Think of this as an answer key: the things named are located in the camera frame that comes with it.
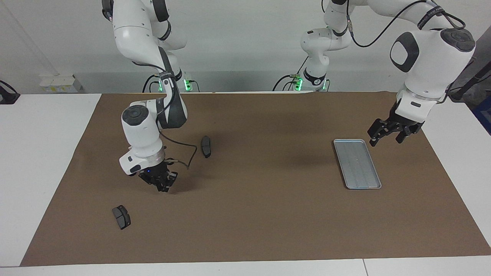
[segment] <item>brown mat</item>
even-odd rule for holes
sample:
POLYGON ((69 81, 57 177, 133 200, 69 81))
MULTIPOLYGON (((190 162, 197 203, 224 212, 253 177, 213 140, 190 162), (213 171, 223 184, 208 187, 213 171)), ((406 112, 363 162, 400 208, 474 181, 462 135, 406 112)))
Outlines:
MULTIPOLYGON (((423 133, 371 148, 381 190, 344 187, 332 141, 365 138, 395 94, 184 95, 170 137, 212 139, 158 193, 127 177, 121 112, 158 95, 101 97, 22 266, 490 255, 423 133), (123 204, 132 225, 119 230, 123 204)), ((192 150, 167 144, 167 156, 192 150)))

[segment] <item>metal tray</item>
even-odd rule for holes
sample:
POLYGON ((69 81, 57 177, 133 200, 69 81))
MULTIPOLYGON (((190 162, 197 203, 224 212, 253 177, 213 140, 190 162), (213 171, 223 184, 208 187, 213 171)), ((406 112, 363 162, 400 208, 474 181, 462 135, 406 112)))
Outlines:
POLYGON ((336 139, 334 148, 348 189, 380 189, 379 175, 362 139, 336 139))

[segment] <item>white wall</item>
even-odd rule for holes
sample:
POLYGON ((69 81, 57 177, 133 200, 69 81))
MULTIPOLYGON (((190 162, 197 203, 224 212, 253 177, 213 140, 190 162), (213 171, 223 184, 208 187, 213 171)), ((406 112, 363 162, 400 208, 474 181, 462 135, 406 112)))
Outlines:
MULTIPOLYGON (((90 93, 140 92, 152 71, 132 65, 116 49, 100 0, 0 0, 61 74, 74 73, 90 93)), ((298 70, 305 58, 301 34, 324 27, 320 0, 167 0, 170 21, 189 37, 176 51, 183 69, 204 91, 271 90, 276 80, 298 70)), ((491 25, 489 0, 439 0, 467 22, 474 38, 491 25)), ((371 41, 390 21, 369 7, 352 20, 360 43, 371 41)), ((396 91, 404 80, 389 50, 402 32, 415 29, 397 21, 368 49, 351 45, 331 52, 332 91, 396 91)), ((0 79, 21 93, 40 93, 41 63, 0 18, 0 79)))

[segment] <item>green light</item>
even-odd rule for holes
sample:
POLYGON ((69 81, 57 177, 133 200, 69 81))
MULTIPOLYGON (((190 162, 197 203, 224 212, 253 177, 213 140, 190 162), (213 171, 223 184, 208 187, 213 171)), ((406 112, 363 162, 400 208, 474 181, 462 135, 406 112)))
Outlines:
POLYGON ((297 85, 295 86, 295 90, 300 91, 302 89, 303 79, 298 78, 298 80, 296 82, 297 82, 297 85))
POLYGON ((188 91, 190 91, 192 89, 191 84, 186 79, 184 79, 184 86, 186 87, 186 92, 188 92, 188 91))

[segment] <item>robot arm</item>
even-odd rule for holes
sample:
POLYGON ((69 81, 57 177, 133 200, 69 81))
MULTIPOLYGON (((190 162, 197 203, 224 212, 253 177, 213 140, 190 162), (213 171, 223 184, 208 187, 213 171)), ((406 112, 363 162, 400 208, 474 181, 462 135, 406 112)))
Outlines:
POLYGON ((372 146, 393 132, 400 132, 396 140, 402 143, 421 129, 430 109, 465 68, 475 41, 469 31, 456 28, 432 0, 332 0, 324 16, 327 28, 308 31, 302 37, 302 48, 309 55, 303 72, 307 89, 318 89, 325 79, 329 64, 325 52, 349 46, 353 37, 349 15, 357 5, 410 21, 419 29, 403 33, 392 46, 392 63, 407 73, 407 78, 389 118, 377 119, 368 131, 372 146))
POLYGON ((134 102, 124 110, 121 123, 131 147, 119 162, 127 175, 138 173, 167 192, 177 173, 167 169, 159 128, 181 127, 188 111, 177 87, 181 70, 175 56, 165 50, 183 48, 185 37, 173 35, 165 0, 103 0, 103 14, 113 23, 121 54, 136 65, 155 68, 166 93, 165 98, 134 102))

